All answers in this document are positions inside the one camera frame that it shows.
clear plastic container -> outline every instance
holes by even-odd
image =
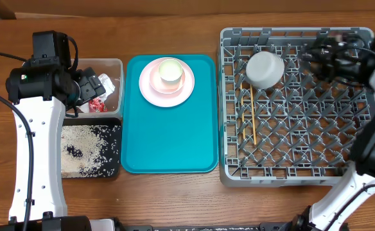
[[[92,67],[97,76],[106,74],[109,76],[115,90],[105,100],[105,106],[107,112],[88,112],[83,113],[78,110],[79,117],[90,118],[90,117],[115,117],[122,119],[123,114],[123,64],[122,61],[117,58],[79,58],[78,69],[85,69]],[[68,111],[69,114],[74,114],[73,110]]]

cup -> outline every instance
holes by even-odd
[[[273,87],[282,77],[284,63],[280,56],[261,51],[250,57],[245,80],[257,89]]]
[[[175,59],[168,58],[159,64],[158,71],[162,81],[166,85],[177,85],[182,77],[183,68],[180,62]]]

pink plate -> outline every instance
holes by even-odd
[[[183,84],[185,83],[184,71],[182,70],[182,76],[180,77],[179,83],[172,85],[169,83],[165,83],[162,80],[161,75],[159,74],[159,65],[160,63],[153,67],[153,69],[150,71],[150,86],[152,86],[153,89],[162,94],[172,94],[180,90],[183,87]]]
[[[187,100],[188,97],[192,94],[193,88],[195,86],[195,78],[193,76],[193,71],[185,62],[177,58],[173,58],[179,61],[180,64],[182,64],[185,76],[183,86],[180,90],[171,94],[162,94],[157,92],[150,85],[150,73],[152,72],[154,67],[156,67],[165,59],[168,59],[168,57],[158,58],[150,62],[148,65],[146,65],[146,67],[144,67],[139,77],[139,89],[141,90],[143,97],[149,103],[156,105],[158,107],[174,107],[185,102],[185,100]]]

tray with white granules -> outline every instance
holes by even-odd
[[[65,119],[61,138],[62,178],[106,178],[119,173],[121,121]]]

white granules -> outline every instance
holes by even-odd
[[[101,132],[109,129],[103,125],[63,126],[61,139],[62,177],[98,176],[96,172],[107,160],[102,156],[109,147]]]

